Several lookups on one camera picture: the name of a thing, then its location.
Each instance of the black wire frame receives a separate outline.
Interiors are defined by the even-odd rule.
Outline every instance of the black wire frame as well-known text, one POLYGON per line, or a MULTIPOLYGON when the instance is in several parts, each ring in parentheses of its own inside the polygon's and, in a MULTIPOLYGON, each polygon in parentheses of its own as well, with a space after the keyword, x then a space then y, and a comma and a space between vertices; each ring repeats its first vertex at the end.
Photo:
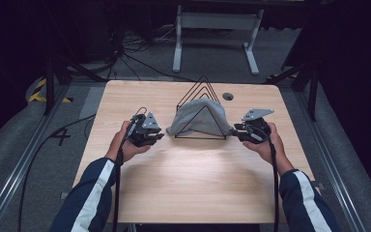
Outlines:
POLYGON ((219 104, 221 104, 219 102, 219 99, 218 97, 216 96, 216 93, 215 93, 215 90, 212 86, 212 84, 210 83, 210 80, 205 76, 205 75, 202 75, 195 83, 194 85, 192 85, 192 87, 188 90, 188 92, 185 94, 185 96, 177 103, 177 111, 179 110, 179 108, 181 108, 186 102, 190 102, 190 101, 193 101, 194 99, 198 98, 198 99, 201 99, 203 98, 204 96, 206 96, 208 99, 210 100, 213 100, 215 102, 218 102, 219 104), (201 91, 203 90, 206 90, 206 92, 204 92, 203 94, 201 94, 201 96, 198 98, 198 95, 201 93, 201 91))
POLYGON ((218 122, 216 121, 216 118, 215 116, 213 115, 213 113, 211 112, 210 108, 206 105, 204 105, 200 110, 198 110, 198 112, 191 118, 191 120, 188 121, 188 123, 185 124, 185 126, 182 128, 182 130, 180 130, 180 132, 178 132, 177 134, 174 135, 175 138, 194 138, 194 139, 219 139, 219 140, 226 140, 227 139, 227 136, 224 134, 224 132, 222 131, 221 127, 219 126, 218 122), (192 120, 197 117, 197 115, 203 111, 204 108, 207 108, 210 112, 210 114, 212 115, 214 121, 215 121, 215 124, 216 126, 218 127, 219 131, 221 131, 221 134, 222 134, 222 137, 220 137, 220 135, 215 135, 215 134, 211 134, 212 136, 217 136, 217 137, 193 137, 193 136, 179 136, 180 133, 182 133, 184 131, 184 129, 186 128, 186 126, 188 126, 192 120))

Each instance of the white metal stand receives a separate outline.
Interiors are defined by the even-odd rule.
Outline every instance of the white metal stand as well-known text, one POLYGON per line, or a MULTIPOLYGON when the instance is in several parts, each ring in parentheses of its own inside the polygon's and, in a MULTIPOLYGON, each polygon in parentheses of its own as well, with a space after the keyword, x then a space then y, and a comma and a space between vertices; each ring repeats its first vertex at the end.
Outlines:
POLYGON ((249 43, 243 44, 246 59, 248 60, 251 73, 259 73, 255 62, 252 47, 258 34, 261 24, 263 10, 257 14, 205 14, 205 13, 183 13, 182 6, 177 9, 177 42, 174 52, 173 72, 178 73, 182 62, 182 28, 212 28, 212 29, 232 29, 232 30, 250 30, 251 38, 249 43))

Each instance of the person's right hand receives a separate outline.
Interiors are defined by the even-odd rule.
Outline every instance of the person's right hand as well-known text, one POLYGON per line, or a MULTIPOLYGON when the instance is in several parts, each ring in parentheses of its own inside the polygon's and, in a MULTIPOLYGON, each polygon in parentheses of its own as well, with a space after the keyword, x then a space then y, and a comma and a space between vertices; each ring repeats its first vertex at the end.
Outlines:
MULTIPOLYGON (((286 171, 294 169, 294 166, 290 163, 285 155, 284 144, 282 143, 282 139, 276 131, 275 124, 268 123, 268 126, 271 129, 270 139, 276 151, 276 166, 278 168, 279 175, 282 176, 286 171)), ((260 144, 254 144, 248 141, 244 141, 243 146, 251 151, 258 153, 263 160, 272 164, 271 147, 268 141, 260 144)))

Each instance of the gray carpet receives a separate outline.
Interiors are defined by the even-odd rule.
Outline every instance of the gray carpet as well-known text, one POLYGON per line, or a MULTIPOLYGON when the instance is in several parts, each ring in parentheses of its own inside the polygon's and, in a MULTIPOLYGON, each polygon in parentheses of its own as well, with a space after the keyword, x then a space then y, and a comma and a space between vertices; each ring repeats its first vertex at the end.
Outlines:
MULTIPOLYGON (((184 37, 180 73, 171 72, 175 44, 167 41, 145 51, 128 53, 162 73, 155 72, 128 57, 122 57, 127 63, 118 60, 109 78, 135 80, 138 75, 142 80, 184 81, 178 77, 167 76, 165 73, 194 80, 204 74, 211 82, 261 83, 270 74, 281 72, 281 65, 298 34, 299 30, 271 29, 259 32, 254 45, 254 55, 260 70, 258 76, 250 73, 244 57, 242 43, 248 36, 246 33, 232 32, 227 36, 219 37, 205 30, 193 30, 184 37)), ((107 77, 107 74, 108 71, 99 73, 103 77, 107 77)), ((317 182, 322 183, 326 188, 322 190, 322 195, 333 209, 340 227, 343 231, 351 231, 327 171, 322 165, 316 141, 310 128, 304 123, 305 117, 308 116, 300 111, 299 102, 292 90, 282 87, 291 82, 292 80, 284 80, 278 85, 281 86, 283 99, 303 150, 317 182)), ((67 97, 73 98, 73 102, 62 103, 59 106, 44 136, 96 112, 103 87, 104 84, 95 83, 85 76, 76 76, 67 93, 67 97)), ((30 102, 27 108, 14 116, 0 130, 0 190, 14 169, 37 123, 41 120, 43 111, 43 102, 30 102)), ((316 112, 316 125, 333 155, 366 231, 371 231, 371 181, 364 172, 346 133, 340 127, 321 87, 318 92, 316 112)), ((92 122, 86 120, 68 127, 67 134, 71 137, 66 138, 62 146, 59 146, 59 138, 50 138, 39 151, 27 182, 22 231, 47 231, 63 203, 59 199, 60 194, 71 189, 87 141, 85 134, 90 132, 92 122)), ((15 231, 17 227, 20 188, 21 186, 0 218, 0 231, 15 231)), ((272 225, 261 225, 261 231, 272 231, 272 225)), ((289 230, 286 225, 281 225, 280 231, 289 230)))

